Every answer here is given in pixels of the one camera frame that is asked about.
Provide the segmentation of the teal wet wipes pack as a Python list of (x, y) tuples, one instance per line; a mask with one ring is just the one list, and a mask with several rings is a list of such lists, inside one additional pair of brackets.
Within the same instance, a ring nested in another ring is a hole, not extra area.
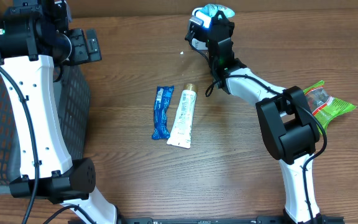
[(214, 17), (219, 11), (222, 11), (227, 18), (235, 16), (235, 12), (232, 9), (220, 4), (207, 4), (200, 11), (209, 17)]

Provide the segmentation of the blue snack wrapper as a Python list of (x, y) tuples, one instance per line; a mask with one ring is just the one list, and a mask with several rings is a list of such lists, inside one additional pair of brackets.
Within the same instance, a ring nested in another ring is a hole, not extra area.
[(167, 110), (174, 91), (174, 86), (158, 86), (154, 103), (154, 133), (153, 140), (168, 139)]

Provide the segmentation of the white tube gold cap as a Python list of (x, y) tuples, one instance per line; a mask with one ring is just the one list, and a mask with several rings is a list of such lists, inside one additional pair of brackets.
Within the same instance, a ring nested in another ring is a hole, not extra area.
[(181, 93), (180, 102), (173, 122), (173, 127), (167, 144), (189, 149), (191, 147), (191, 133), (193, 116), (197, 97), (197, 86), (187, 83)]

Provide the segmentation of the green gummy candy bag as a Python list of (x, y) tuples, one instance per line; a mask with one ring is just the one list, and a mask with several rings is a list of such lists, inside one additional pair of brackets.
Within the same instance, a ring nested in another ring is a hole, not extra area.
[(351, 112), (357, 106), (329, 95), (324, 89), (325, 81), (321, 80), (303, 90), (313, 116), (320, 122), (324, 130), (336, 117)]

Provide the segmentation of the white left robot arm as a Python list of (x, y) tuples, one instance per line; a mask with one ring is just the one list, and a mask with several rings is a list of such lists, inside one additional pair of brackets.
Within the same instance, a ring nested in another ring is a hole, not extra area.
[(89, 158), (73, 159), (63, 140), (53, 91), (56, 67), (101, 60), (96, 32), (69, 27), (65, 1), (15, 1), (0, 16), (0, 74), (19, 138), (15, 198), (47, 199), (85, 223), (120, 223), (117, 208), (96, 187)]

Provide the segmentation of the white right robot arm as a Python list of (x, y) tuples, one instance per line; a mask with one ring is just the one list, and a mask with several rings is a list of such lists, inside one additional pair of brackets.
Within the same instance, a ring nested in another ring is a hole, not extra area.
[(316, 223), (320, 215), (314, 197), (313, 160), (319, 140), (327, 136), (314, 117), (301, 88), (275, 86), (254, 75), (235, 57), (232, 49), (234, 23), (222, 11), (206, 29), (209, 67), (214, 87), (237, 96), (256, 108), (262, 140), (268, 153), (279, 162), (285, 186), (285, 215), (291, 223)]

